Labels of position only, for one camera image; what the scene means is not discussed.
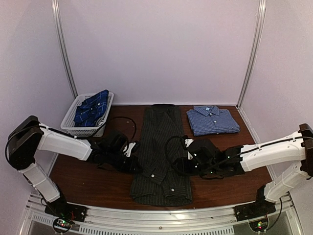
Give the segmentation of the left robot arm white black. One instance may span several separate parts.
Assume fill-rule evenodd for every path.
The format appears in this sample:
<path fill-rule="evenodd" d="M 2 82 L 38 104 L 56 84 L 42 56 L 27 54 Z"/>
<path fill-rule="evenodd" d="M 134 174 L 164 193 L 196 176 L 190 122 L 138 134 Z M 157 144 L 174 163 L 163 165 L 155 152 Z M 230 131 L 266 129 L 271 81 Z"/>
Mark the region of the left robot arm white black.
<path fill-rule="evenodd" d="M 96 140 L 78 137 L 53 129 L 39 122 L 36 116 L 25 119 L 8 137 L 5 158 L 39 192 L 46 205 L 59 217 L 70 213 L 70 206 L 59 187 L 36 162 L 39 151 L 66 155 L 96 165 L 108 164 L 123 173 L 143 171 L 134 152 L 139 142 L 131 142 L 121 132 L 110 133 Z"/>

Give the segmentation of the black pinstriped long sleeve shirt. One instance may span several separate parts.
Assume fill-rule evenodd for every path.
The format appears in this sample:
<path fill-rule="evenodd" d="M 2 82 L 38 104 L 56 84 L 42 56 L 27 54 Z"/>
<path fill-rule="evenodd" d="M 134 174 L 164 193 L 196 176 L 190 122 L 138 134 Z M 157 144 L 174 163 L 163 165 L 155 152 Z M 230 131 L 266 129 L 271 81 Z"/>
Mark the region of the black pinstriped long sleeve shirt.
<path fill-rule="evenodd" d="M 130 191 L 135 202 L 158 207 L 192 203 L 189 177 L 179 175 L 171 167 L 172 161 L 187 155 L 179 141 L 183 135 L 178 106 L 155 104 L 144 110 L 137 153 L 143 172 L 134 176 Z"/>

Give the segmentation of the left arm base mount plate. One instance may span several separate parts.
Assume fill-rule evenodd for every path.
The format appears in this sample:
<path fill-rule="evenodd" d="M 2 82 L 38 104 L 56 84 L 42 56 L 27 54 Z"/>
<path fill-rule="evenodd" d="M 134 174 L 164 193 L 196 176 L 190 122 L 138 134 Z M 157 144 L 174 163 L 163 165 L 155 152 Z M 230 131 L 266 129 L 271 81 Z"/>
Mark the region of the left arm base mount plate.
<path fill-rule="evenodd" d="M 63 218 L 68 221 L 84 222 L 87 214 L 85 206 L 79 206 L 69 203 L 48 203 L 45 207 L 45 213 Z"/>

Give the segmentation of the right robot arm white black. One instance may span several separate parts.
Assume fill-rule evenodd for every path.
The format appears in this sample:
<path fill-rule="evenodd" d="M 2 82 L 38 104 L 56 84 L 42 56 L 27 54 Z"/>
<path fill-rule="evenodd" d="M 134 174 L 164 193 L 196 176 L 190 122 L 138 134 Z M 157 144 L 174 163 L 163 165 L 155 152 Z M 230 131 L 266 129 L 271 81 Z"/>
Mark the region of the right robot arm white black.
<path fill-rule="evenodd" d="M 257 144 L 245 144 L 220 150 L 210 140 L 179 137 L 185 156 L 166 154 L 172 168 L 186 176 L 225 178 L 266 167 L 272 181 L 257 190 L 251 212 L 261 216 L 299 183 L 313 176 L 313 129 L 306 123 L 285 137 Z"/>

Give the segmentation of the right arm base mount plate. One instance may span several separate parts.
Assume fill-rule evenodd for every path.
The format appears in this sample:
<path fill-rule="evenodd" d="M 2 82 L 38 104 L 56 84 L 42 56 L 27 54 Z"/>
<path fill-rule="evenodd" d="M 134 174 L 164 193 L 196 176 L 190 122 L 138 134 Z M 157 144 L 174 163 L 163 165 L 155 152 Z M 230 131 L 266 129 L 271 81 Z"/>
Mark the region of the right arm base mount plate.
<path fill-rule="evenodd" d="M 276 212 L 275 203 L 271 202 L 253 202 L 249 204 L 234 207 L 237 221 L 250 220 Z"/>

